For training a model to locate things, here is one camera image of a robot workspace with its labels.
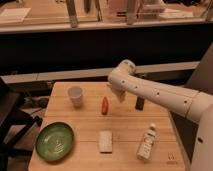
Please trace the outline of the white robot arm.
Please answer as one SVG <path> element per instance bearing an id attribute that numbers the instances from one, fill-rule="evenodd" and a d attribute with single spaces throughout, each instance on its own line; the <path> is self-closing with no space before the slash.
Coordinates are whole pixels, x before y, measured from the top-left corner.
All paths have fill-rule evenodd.
<path id="1" fill-rule="evenodd" d="M 147 99 L 198 125 L 190 171 L 213 171 L 213 95 L 135 77 L 135 64 L 126 59 L 108 75 L 117 96 L 125 92 Z"/>

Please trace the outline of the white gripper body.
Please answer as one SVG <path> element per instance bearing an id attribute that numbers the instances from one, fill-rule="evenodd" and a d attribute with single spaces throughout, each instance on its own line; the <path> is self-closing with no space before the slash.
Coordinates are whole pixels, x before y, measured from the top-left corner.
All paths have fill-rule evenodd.
<path id="1" fill-rule="evenodd" d="M 117 97 L 120 103 L 122 103 L 125 100 L 126 93 L 124 90 L 118 89 L 110 83 L 108 83 L 107 86 L 110 88 L 112 93 Z"/>

